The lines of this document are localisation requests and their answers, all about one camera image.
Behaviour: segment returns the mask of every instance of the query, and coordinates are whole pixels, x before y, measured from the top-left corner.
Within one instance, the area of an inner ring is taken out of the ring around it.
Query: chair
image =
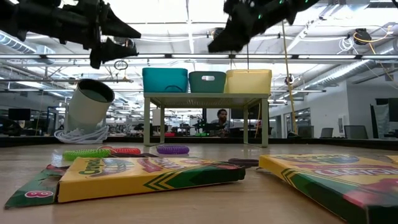
[[[321,138],[332,138],[333,137],[333,128],[322,128]]]
[[[348,139],[369,139],[364,125],[344,125],[344,133]]]
[[[303,138],[313,138],[313,126],[298,127],[298,135]]]

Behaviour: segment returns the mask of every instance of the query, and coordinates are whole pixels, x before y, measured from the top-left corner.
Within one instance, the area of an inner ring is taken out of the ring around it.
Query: small table
[[[151,146],[150,103],[160,108],[160,143],[164,143],[165,108],[239,108],[243,109],[243,143],[248,144],[249,108],[261,103],[261,116],[268,118],[268,94],[237,93],[144,93],[144,145]],[[268,122],[262,122],[262,129],[268,130]],[[268,146],[268,131],[262,132],[261,147]]]

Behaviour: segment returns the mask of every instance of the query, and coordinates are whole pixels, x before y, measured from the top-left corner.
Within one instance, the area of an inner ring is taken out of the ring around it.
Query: wooden table surface
[[[155,154],[154,147],[141,144],[111,144],[139,147]],[[267,149],[242,144],[191,144],[190,156],[225,161],[257,159],[261,154],[355,154],[386,160],[377,155],[398,152],[325,145],[270,145]],[[60,165],[66,149],[92,148],[76,145],[46,145],[0,148],[0,203],[47,164]],[[103,198],[30,208],[1,210],[0,223],[120,224],[120,223],[344,223],[337,216],[287,185],[266,170],[248,169],[246,178],[233,184],[154,194]]]

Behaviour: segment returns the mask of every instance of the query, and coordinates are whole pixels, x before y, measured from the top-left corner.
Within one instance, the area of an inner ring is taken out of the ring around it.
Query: teal plastic bin
[[[143,68],[144,93],[186,93],[188,70],[185,68]]]
[[[225,72],[191,72],[191,93],[224,93]]]

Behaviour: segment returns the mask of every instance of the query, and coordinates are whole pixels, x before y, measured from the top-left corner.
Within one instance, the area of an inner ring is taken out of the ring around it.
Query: yellow plastic bin
[[[272,70],[228,70],[224,93],[271,92]]]

